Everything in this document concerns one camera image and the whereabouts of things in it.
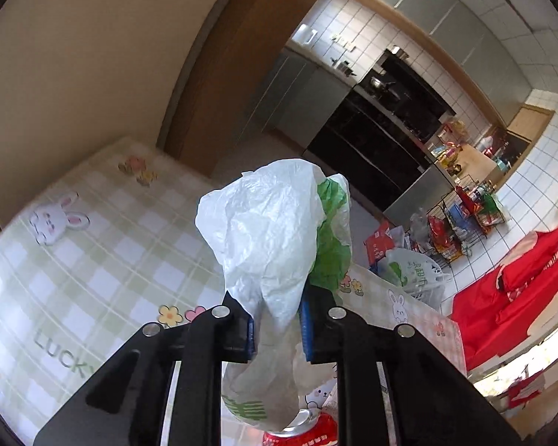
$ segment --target red jacket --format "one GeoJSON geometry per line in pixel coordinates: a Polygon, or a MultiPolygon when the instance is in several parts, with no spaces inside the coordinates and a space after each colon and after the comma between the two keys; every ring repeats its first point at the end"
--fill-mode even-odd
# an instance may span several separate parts
{"type": "Polygon", "coordinates": [[[453,299],[467,370],[502,356],[558,293],[558,228],[527,233],[494,270],[453,299]]]}

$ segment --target red can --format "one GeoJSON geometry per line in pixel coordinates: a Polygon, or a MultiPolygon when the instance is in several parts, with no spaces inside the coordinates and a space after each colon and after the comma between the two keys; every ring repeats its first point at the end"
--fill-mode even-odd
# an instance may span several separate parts
{"type": "Polygon", "coordinates": [[[262,446],[331,446],[337,444],[337,423],[319,409],[300,409],[283,431],[265,432],[262,446]]]}

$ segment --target silver screw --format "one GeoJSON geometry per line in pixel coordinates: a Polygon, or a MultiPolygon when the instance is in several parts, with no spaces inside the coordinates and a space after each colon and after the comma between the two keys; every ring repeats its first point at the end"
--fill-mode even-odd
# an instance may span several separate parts
{"type": "Polygon", "coordinates": [[[230,314],[230,310],[225,305],[218,305],[211,310],[211,313],[216,319],[222,319],[230,314]]]}
{"type": "Polygon", "coordinates": [[[152,337],[153,335],[157,335],[161,328],[156,323],[148,323],[143,327],[143,333],[147,337],[152,337]]]}
{"type": "Polygon", "coordinates": [[[328,316],[335,320],[340,320],[344,318],[345,315],[347,315],[347,311],[345,310],[345,308],[341,307],[333,307],[328,312],[328,316]]]}
{"type": "Polygon", "coordinates": [[[409,338],[415,335],[415,329],[411,325],[404,323],[403,325],[399,325],[397,333],[401,337],[409,338]]]}

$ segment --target metal lid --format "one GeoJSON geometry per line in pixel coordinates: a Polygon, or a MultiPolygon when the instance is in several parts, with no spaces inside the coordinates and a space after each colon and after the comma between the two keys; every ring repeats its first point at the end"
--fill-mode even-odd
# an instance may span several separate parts
{"type": "Polygon", "coordinates": [[[290,438],[292,436],[299,436],[311,430],[318,422],[320,417],[320,409],[300,409],[295,419],[289,423],[282,431],[269,431],[269,434],[278,436],[280,438],[290,438]]]}

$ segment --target pink heart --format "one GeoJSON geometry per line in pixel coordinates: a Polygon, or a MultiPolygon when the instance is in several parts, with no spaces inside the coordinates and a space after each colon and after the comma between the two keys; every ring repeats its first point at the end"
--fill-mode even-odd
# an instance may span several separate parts
{"type": "Polygon", "coordinates": [[[206,308],[201,307],[199,305],[194,310],[186,310],[186,312],[184,314],[184,317],[186,317],[186,320],[188,320],[188,321],[193,321],[195,318],[197,318],[198,315],[203,313],[205,310],[206,310],[206,308]]]}

